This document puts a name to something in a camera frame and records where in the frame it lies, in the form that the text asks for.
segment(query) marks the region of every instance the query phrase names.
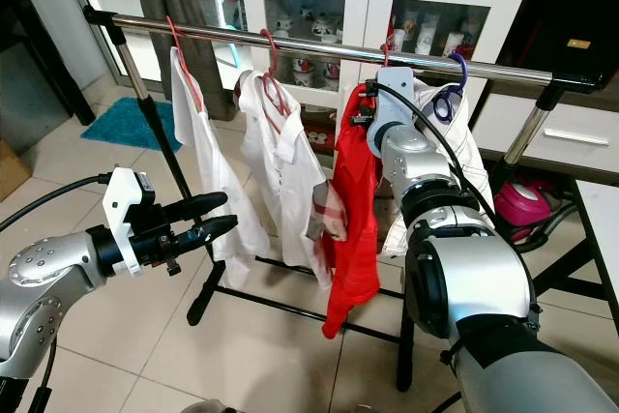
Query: tile floor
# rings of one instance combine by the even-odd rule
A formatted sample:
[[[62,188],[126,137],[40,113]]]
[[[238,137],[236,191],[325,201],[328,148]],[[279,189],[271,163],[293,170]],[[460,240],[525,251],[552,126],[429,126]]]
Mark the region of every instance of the tile floor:
[[[101,114],[132,93],[114,88],[95,109]],[[239,156],[243,122],[218,127],[221,147],[264,218],[257,186]],[[33,177],[0,204],[0,219],[46,192],[114,165],[146,171],[161,203],[180,198],[161,153],[81,139],[83,131],[73,118],[26,154]],[[198,192],[194,151],[182,148],[178,159]],[[2,268],[32,240],[105,223],[102,193],[100,186],[76,190],[11,226],[0,242]],[[275,234],[272,222],[264,220]],[[525,256],[532,274],[582,237],[579,221],[566,221],[546,246]],[[394,386],[396,346],[389,342],[351,332],[326,340],[318,322],[221,294],[202,322],[190,327],[185,315],[211,264],[203,251],[180,261],[183,273],[174,278],[163,269],[146,270],[139,279],[115,278],[72,308],[59,334],[48,413],[174,413],[200,398],[219,398],[249,413],[345,413],[360,403],[381,413],[424,412],[457,389],[438,362],[443,342],[421,331],[415,336],[414,385],[401,394]],[[399,290],[399,266],[397,260],[379,263],[383,287]],[[577,274],[599,279],[592,266]],[[327,302],[311,277],[260,263],[247,290],[314,311],[323,312]],[[608,306],[559,291],[547,292],[541,301],[541,339],[573,356],[619,401],[619,339]],[[378,296],[355,309],[350,320],[397,335],[400,305]],[[42,374],[30,383],[19,411],[27,411]],[[450,411],[463,408],[457,404]]]

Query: white shirt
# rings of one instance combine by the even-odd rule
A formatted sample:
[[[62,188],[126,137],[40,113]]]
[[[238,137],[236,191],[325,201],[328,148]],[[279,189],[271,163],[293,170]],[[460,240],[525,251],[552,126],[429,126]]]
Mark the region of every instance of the white shirt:
[[[326,263],[321,242],[312,232],[311,220],[313,189],[325,183],[326,177],[303,131],[301,106],[281,86],[290,110],[289,115],[281,115],[264,96],[261,76],[252,72],[241,78],[239,106],[247,114],[241,150],[278,229],[283,261],[311,268],[319,284],[328,287],[333,277],[331,267]],[[270,92],[276,95],[273,88]],[[268,121],[265,111],[280,133]]]
[[[267,256],[269,238],[253,210],[243,186],[223,156],[205,110],[197,111],[193,92],[183,73],[176,47],[170,49],[174,136],[184,145],[195,146],[204,192],[225,192],[228,201],[212,210],[208,217],[236,215],[238,225],[213,241],[213,258],[225,260],[227,284],[240,287],[247,280],[256,255]],[[202,102],[202,92],[193,79]]]
[[[440,122],[433,111],[432,98],[444,88],[454,85],[457,85],[457,83],[446,84],[442,87],[432,87],[419,79],[415,79],[415,105],[424,112],[429,121],[443,134],[445,140],[454,149],[466,179],[477,188],[490,208],[493,208],[492,191],[490,190],[487,172],[482,163],[482,157],[475,139],[473,139],[473,134],[468,129],[468,101],[466,93],[464,93],[459,104],[457,104],[457,96],[454,96],[452,102],[457,107],[454,108],[454,117],[449,125]],[[436,144],[439,153],[449,159],[443,146],[428,128],[423,127],[422,133]],[[407,250],[406,226],[400,213],[389,229],[382,254],[384,256],[406,255]]]

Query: red shirt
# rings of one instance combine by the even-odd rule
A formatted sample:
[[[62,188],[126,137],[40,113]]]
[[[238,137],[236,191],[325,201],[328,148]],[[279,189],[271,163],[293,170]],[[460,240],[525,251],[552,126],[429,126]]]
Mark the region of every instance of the red shirt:
[[[327,321],[322,327],[326,338],[332,339],[355,306],[369,301],[380,287],[376,267],[378,226],[373,213],[374,191],[377,187],[377,169],[380,161],[366,142],[366,129],[351,126],[350,117],[359,114],[359,106],[366,98],[359,97],[366,85],[353,91],[341,119],[337,150],[338,160],[333,177],[348,216],[348,239],[334,241],[323,235],[327,258],[336,272],[329,297]]]

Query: robotic arm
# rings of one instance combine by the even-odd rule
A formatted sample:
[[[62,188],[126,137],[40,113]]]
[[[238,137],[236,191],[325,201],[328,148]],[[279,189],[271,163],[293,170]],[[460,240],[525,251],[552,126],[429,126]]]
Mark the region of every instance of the robotic arm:
[[[210,244],[237,224],[236,216],[199,223],[182,234],[173,222],[219,207],[223,192],[198,195],[162,207],[144,173],[116,168],[103,198],[110,228],[102,225],[63,237],[42,239],[18,253],[0,280],[0,410],[17,409],[27,381],[56,337],[69,308],[125,270],[167,264]]]
[[[368,145],[407,227],[405,305],[424,331],[449,340],[441,358],[453,362],[467,411],[619,411],[576,362],[537,340],[539,307],[521,258],[386,92],[414,95],[412,71],[382,69],[377,82],[367,86],[378,88]]]

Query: blue rug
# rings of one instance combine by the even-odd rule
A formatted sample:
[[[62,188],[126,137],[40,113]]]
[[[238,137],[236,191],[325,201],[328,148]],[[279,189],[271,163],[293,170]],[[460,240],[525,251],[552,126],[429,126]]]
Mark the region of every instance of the blue rug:
[[[181,148],[181,144],[174,138],[172,105],[161,102],[155,102],[155,105],[162,120],[167,140],[176,152]],[[124,97],[116,101],[81,136],[85,139],[111,142],[112,144],[160,150],[155,135],[148,127],[144,115],[137,106],[137,99],[133,97]]]

